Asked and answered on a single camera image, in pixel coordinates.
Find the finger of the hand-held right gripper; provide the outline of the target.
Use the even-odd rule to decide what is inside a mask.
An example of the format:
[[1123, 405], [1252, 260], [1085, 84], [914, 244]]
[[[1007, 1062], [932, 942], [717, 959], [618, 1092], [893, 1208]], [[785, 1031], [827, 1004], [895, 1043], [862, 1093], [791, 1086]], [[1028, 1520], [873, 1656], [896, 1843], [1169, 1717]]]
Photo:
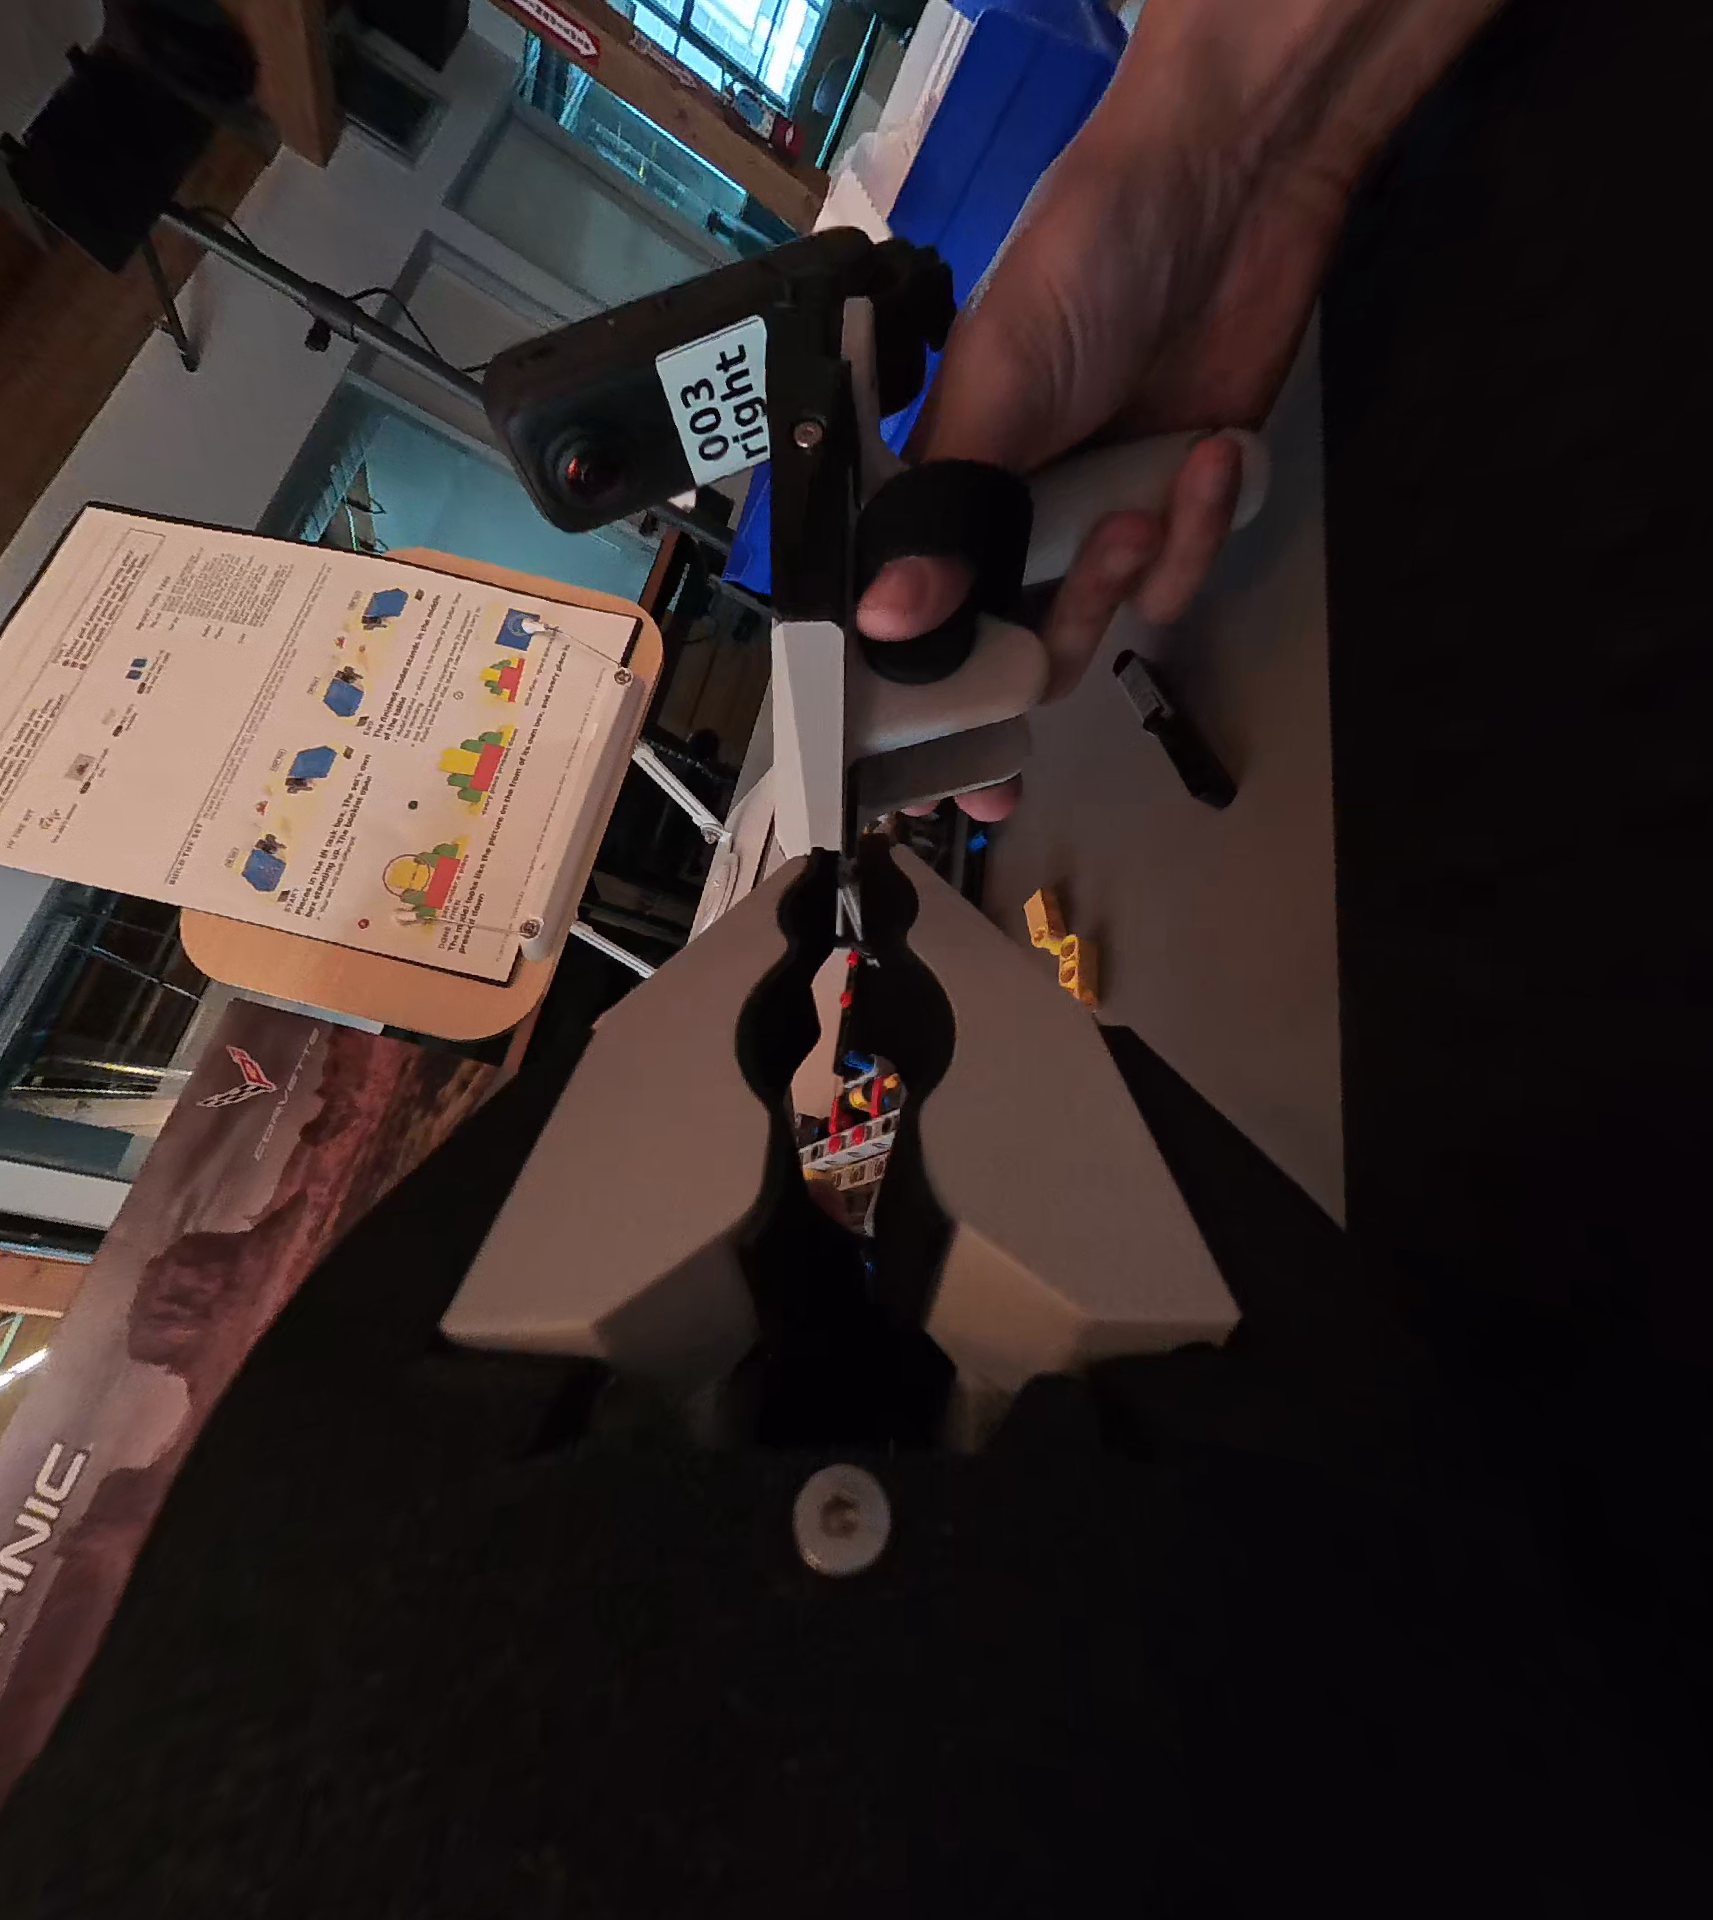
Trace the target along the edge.
[[846, 661], [836, 622], [773, 624], [773, 822], [793, 856], [846, 851]]
[[876, 749], [853, 760], [853, 841], [865, 830], [904, 808], [938, 804], [1012, 780], [1033, 744], [1025, 713], [1005, 722], [945, 731], [909, 746]]

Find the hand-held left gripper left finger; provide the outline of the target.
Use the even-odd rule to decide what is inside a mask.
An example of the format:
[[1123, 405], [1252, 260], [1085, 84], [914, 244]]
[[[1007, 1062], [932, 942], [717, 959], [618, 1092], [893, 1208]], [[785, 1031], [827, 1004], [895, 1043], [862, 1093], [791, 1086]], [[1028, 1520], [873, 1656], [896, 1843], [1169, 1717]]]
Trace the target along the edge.
[[834, 1425], [834, 1230], [798, 1167], [834, 858], [791, 858], [588, 1038], [441, 1336], [730, 1385], [769, 1437]]

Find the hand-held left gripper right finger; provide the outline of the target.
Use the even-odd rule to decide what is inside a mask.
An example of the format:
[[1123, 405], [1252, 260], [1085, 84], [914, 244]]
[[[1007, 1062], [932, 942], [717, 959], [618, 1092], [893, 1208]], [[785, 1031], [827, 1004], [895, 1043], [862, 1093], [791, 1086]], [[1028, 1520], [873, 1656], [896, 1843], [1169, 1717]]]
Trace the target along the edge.
[[861, 858], [861, 1007], [904, 1103], [874, 1282], [935, 1347], [945, 1442], [1035, 1380], [1222, 1347], [1239, 1303], [1095, 1015], [912, 851]]

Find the partly built lego car chassis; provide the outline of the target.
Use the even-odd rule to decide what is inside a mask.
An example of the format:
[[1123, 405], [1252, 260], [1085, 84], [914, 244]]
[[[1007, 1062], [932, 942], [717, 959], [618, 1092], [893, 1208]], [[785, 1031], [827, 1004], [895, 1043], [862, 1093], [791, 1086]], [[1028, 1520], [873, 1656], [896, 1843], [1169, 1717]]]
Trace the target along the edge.
[[853, 1048], [834, 1070], [823, 1111], [797, 1110], [793, 1135], [813, 1203], [846, 1232], [873, 1237], [906, 1100], [886, 1055]]

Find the person's right hand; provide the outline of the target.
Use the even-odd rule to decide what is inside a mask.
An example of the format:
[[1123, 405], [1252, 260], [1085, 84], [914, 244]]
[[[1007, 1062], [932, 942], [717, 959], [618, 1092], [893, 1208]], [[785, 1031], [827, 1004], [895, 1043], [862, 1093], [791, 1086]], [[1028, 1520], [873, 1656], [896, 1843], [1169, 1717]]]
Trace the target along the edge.
[[1119, 611], [1173, 624], [1233, 528], [1351, 196], [1497, 1], [1149, 1], [1090, 117], [954, 323], [909, 460], [1047, 468], [1200, 431], [1105, 515], [1043, 619], [1065, 700]]

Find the white clipboard stand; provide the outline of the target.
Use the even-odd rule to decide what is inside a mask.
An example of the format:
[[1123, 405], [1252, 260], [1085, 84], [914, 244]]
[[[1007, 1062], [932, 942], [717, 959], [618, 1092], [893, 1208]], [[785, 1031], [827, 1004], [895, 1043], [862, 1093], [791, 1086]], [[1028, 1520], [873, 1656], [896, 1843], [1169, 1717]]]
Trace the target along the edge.
[[766, 775], [638, 744], [573, 927], [574, 942], [649, 978], [780, 865]]

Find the black marker pen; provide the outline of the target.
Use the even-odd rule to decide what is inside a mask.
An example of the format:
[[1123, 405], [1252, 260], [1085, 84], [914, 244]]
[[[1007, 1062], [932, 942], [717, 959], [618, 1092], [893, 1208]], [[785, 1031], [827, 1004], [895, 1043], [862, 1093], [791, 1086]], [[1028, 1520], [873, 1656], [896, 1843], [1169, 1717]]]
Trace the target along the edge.
[[1115, 655], [1111, 672], [1141, 727], [1159, 744], [1190, 797], [1211, 810], [1226, 810], [1236, 797], [1234, 780], [1189, 709], [1180, 708], [1157, 677], [1152, 663], [1125, 648]]

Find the crumpled white paper bag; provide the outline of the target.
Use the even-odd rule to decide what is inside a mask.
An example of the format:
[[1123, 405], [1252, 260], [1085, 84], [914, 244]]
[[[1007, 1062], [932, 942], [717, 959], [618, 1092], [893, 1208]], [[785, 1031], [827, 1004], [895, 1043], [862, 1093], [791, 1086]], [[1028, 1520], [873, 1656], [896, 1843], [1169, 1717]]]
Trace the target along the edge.
[[890, 209], [914, 163], [918, 130], [878, 123], [861, 133], [830, 175], [813, 234], [858, 229], [874, 244], [893, 236]]

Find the wooden clipboard with instruction sheet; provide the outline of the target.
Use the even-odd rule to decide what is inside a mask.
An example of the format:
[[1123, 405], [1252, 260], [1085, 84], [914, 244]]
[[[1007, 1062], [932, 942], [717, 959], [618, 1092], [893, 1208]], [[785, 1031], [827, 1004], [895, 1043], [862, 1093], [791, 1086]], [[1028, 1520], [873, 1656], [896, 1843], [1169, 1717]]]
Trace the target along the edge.
[[664, 661], [634, 599], [89, 502], [0, 624], [0, 868], [443, 1041], [546, 993]]

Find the yellow car picture box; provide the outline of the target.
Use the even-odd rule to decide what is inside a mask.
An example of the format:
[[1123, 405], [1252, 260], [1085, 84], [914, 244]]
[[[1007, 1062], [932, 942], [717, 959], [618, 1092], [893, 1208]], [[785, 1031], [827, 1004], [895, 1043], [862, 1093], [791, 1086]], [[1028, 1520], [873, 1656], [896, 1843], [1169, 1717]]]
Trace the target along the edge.
[[253, 1346], [519, 1052], [222, 1011], [0, 1435], [0, 1799]]

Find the blue plastic bin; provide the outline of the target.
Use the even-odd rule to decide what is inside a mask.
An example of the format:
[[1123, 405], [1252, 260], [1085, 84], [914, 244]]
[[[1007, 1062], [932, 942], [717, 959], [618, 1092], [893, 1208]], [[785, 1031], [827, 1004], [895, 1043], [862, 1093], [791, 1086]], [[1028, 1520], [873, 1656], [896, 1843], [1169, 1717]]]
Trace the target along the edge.
[[1081, 132], [1127, 31], [1095, 1], [932, 3], [881, 125], [918, 130], [890, 209], [895, 238], [928, 246], [976, 296], [1030, 191]]

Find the black perforated chair back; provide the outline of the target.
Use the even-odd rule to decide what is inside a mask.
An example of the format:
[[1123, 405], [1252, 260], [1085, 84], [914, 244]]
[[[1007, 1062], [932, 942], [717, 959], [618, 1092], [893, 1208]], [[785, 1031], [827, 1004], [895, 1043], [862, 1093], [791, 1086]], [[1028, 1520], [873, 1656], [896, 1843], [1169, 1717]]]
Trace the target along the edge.
[[1349, 1222], [1713, 1916], [1713, 1], [1505, 3], [1321, 307]]

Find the black wall box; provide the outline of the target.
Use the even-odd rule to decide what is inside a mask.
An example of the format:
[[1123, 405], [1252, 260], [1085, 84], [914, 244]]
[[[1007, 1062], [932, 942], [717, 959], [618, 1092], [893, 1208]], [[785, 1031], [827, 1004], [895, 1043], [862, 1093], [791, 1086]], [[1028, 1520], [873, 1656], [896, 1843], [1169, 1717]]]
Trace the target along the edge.
[[64, 50], [68, 71], [23, 133], [0, 133], [20, 197], [119, 274], [149, 244], [217, 123], [113, 48]]

